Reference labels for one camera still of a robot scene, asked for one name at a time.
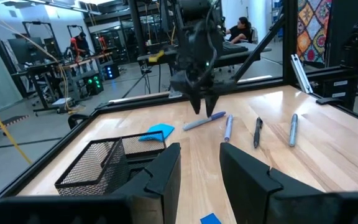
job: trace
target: marker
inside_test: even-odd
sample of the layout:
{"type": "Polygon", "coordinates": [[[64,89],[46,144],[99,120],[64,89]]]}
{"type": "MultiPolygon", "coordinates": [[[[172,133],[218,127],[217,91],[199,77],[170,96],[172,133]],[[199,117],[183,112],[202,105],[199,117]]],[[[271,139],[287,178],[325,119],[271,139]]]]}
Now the marker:
{"type": "Polygon", "coordinates": [[[224,133],[224,141],[230,141],[231,127],[233,125],[233,115],[230,115],[226,121],[226,132],[224,133]]]}
{"type": "Polygon", "coordinates": [[[190,123],[190,124],[186,124],[184,127],[183,127],[183,130],[185,131],[188,131],[192,128],[195,128],[195,127],[198,127],[202,124],[205,124],[205,123],[208,123],[210,121],[214,121],[218,118],[221,118],[223,117],[224,115],[226,114],[226,112],[219,112],[219,113],[216,113],[216,114],[212,114],[212,116],[208,119],[202,119],[202,120],[199,120],[199,121],[195,121],[193,123],[190,123]]]}
{"type": "Polygon", "coordinates": [[[260,130],[262,129],[262,126],[264,125],[264,122],[261,118],[256,119],[256,128],[255,128],[255,134],[254,134],[254,147],[258,148],[259,145],[259,138],[260,138],[260,130]]]}
{"type": "Polygon", "coordinates": [[[291,132],[290,132],[290,147],[295,146],[296,140],[296,128],[298,127],[298,115],[294,114],[291,121],[291,132]]]}

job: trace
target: blue sticky note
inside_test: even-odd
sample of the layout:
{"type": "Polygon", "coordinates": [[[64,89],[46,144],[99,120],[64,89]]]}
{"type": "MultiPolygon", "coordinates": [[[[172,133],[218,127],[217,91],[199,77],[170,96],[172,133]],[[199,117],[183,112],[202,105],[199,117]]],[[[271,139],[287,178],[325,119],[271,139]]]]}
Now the blue sticky note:
{"type": "MultiPolygon", "coordinates": [[[[175,127],[167,125],[167,124],[158,124],[155,126],[151,126],[147,132],[150,133],[150,132],[155,132],[155,131],[162,131],[164,139],[166,139],[172,133],[172,131],[174,129],[175,129],[175,127]]],[[[151,135],[142,136],[139,138],[139,140],[140,141],[157,140],[160,142],[163,141],[161,134],[151,134],[151,135]]]]}
{"type": "Polygon", "coordinates": [[[215,214],[211,213],[201,219],[202,224],[221,224],[215,214]]]}

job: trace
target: computer monitor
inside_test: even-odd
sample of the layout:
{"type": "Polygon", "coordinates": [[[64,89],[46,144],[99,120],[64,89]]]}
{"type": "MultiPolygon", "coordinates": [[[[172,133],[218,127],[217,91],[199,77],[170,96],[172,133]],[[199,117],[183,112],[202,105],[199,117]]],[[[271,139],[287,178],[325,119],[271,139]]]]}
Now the computer monitor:
{"type": "MultiPolygon", "coordinates": [[[[35,42],[39,46],[44,47],[41,38],[32,37],[30,38],[30,40],[35,42]]],[[[36,61],[43,61],[45,58],[47,58],[47,55],[45,53],[39,50],[27,39],[9,39],[7,41],[11,45],[13,53],[15,54],[16,59],[19,63],[34,63],[36,61]]]]}

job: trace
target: black wire basket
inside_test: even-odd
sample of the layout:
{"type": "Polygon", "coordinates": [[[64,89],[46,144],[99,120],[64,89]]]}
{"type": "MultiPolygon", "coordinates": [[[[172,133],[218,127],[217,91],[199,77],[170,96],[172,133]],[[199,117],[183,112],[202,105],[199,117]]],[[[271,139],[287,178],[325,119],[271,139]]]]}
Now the black wire basket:
{"type": "Polygon", "coordinates": [[[144,141],[161,131],[91,141],[56,181],[61,196],[111,194],[142,171],[165,141],[144,141]]]}

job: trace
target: patterned fabric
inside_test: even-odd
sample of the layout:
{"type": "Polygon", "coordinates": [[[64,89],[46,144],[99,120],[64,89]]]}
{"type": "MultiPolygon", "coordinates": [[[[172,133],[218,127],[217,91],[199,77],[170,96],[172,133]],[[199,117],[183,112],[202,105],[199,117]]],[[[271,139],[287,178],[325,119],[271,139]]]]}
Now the patterned fabric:
{"type": "Polygon", "coordinates": [[[332,0],[298,0],[298,49],[301,60],[324,63],[332,0]]]}

